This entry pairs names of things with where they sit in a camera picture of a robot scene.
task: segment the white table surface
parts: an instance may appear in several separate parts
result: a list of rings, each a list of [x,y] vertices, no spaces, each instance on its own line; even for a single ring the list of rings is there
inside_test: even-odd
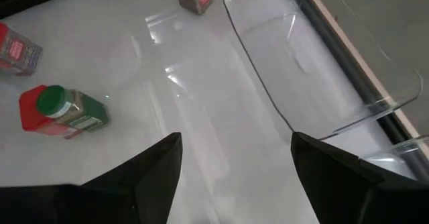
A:
[[[0,75],[0,186],[82,184],[180,131],[169,223],[317,223],[293,165],[292,132],[222,0],[203,16],[177,0],[52,0],[4,22],[44,55],[31,77]],[[112,124],[72,140],[24,132],[18,98],[40,84],[99,99]],[[389,145],[375,123],[327,142],[356,155]]]

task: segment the red cap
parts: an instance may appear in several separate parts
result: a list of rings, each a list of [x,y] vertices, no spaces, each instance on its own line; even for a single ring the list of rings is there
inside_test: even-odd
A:
[[[41,85],[32,90],[26,91],[21,94],[19,98],[19,111],[21,112],[22,128],[26,131],[36,131],[54,122],[53,119],[43,116],[36,109],[36,101],[40,93],[46,89],[47,86]]]
[[[3,45],[3,41],[6,38],[7,26],[0,22],[0,46]]]

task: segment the green spice jar lid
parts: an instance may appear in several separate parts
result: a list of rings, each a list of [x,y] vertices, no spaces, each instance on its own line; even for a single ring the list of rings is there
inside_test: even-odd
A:
[[[72,93],[58,85],[48,86],[40,93],[36,108],[39,113],[50,118],[63,116],[72,106]]]

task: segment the glossy white surface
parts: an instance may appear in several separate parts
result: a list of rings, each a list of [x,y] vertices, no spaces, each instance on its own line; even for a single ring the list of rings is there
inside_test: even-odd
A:
[[[292,132],[222,0],[203,16],[177,0],[53,0],[5,22],[44,55],[31,77],[0,76],[0,186],[82,184],[180,131],[169,223],[317,223],[290,155]],[[72,140],[24,132],[17,101],[40,84],[99,99],[111,126]],[[358,155],[388,144],[376,124],[328,142]]]

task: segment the clear plastic tray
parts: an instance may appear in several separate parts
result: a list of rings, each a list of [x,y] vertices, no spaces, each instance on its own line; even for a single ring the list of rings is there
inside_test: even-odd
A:
[[[361,159],[402,176],[429,184],[429,136],[397,144]]]
[[[224,3],[271,101],[294,131],[324,139],[392,113],[422,92],[414,69],[388,62],[383,74],[401,76],[398,86],[364,102],[295,0]]]

